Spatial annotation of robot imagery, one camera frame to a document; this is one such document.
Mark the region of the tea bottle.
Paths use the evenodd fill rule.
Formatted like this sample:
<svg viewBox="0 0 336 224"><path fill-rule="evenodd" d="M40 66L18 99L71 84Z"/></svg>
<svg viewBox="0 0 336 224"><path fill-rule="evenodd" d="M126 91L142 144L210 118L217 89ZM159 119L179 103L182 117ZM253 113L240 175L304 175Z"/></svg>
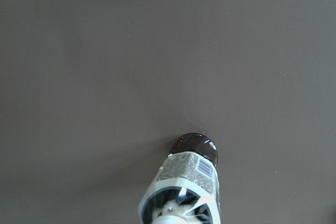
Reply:
<svg viewBox="0 0 336 224"><path fill-rule="evenodd" d="M139 203L141 223L221 223L218 151L201 133L180 136Z"/></svg>

